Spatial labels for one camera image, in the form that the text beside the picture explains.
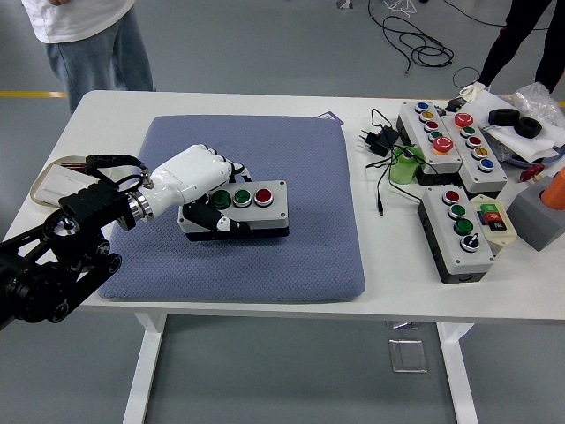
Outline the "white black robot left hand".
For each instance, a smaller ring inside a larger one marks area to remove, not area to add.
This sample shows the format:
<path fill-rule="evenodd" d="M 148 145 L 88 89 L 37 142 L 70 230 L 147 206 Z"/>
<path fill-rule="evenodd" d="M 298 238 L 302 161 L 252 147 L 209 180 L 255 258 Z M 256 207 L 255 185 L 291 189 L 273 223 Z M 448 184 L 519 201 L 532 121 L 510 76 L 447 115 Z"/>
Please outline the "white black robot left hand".
<path fill-rule="evenodd" d="M 226 183 L 246 167 L 219 156 L 204 145 L 193 145 L 158 166 L 151 174 L 153 186 L 141 187 L 141 219 L 153 220 L 173 206 L 189 211 L 188 220 L 211 231 L 248 231 L 248 223 L 232 220 L 200 202 L 204 194 Z"/>

